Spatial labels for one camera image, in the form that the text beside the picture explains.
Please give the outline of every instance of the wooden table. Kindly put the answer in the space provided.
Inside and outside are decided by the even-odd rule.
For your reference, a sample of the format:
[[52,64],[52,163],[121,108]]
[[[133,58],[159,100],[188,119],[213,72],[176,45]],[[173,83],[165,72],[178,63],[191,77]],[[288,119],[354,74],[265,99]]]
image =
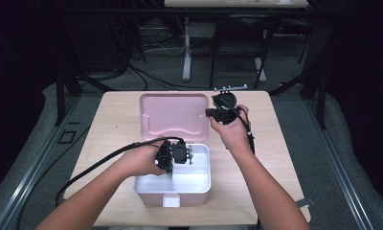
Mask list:
[[[199,91],[209,97],[215,92]],[[144,92],[108,92],[102,97],[72,177],[107,154],[125,145],[143,141],[139,98]],[[258,159],[295,199],[304,198],[269,95],[262,91],[236,91],[239,104],[249,107]],[[210,128],[203,143],[210,149],[212,188],[205,205],[180,208],[147,207],[133,190],[134,178],[127,179],[106,205],[95,225],[102,226],[193,226],[255,225],[257,214],[242,174],[218,134]],[[73,184],[71,196],[115,159]],[[302,208],[310,221],[307,208]]]

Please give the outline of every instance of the box latch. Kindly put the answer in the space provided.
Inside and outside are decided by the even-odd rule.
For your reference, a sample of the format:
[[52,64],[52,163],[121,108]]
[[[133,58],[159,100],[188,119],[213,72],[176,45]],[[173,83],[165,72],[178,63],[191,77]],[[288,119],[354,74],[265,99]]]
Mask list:
[[180,195],[179,194],[165,194],[163,197],[164,208],[179,208]]

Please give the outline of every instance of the person's left hand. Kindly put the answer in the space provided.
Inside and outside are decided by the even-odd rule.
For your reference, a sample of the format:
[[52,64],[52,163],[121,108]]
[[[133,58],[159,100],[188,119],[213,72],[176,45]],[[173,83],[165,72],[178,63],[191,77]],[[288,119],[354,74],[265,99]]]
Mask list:
[[166,173],[155,165],[156,153],[164,141],[154,142],[148,146],[142,146],[124,152],[123,156],[117,161],[129,176]]

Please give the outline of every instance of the hand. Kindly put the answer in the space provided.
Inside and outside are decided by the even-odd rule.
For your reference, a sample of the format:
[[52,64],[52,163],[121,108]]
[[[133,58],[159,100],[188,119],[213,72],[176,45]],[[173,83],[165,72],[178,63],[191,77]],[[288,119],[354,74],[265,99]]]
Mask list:
[[127,176],[164,174],[166,172],[155,165],[156,153],[163,143],[164,141],[158,141],[148,146],[128,150],[124,152],[117,164],[121,165]]
[[[239,107],[241,108],[239,116],[245,121],[245,123],[248,123],[248,107],[245,105],[239,105]],[[222,125],[213,117],[210,117],[210,123],[212,128],[220,135],[222,143],[224,143],[225,147],[231,153],[249,149],[247,130],[239,118],[236,118],[233,122],[227,125]]]

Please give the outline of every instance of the white box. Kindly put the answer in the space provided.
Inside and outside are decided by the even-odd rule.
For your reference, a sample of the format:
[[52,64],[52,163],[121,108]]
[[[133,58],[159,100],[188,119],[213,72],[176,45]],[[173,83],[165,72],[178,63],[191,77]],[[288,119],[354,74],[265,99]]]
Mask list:
[[207,202],[211,188],[210,151],[201,144],[209,132],[205,109],[209,99],[200,93],[145,93],[140,98],[141,131],[146,140],[159,135],[183,138],[192,163],[173,163],[173,172],[135,178],[134,190],[145,205],[180,207]]

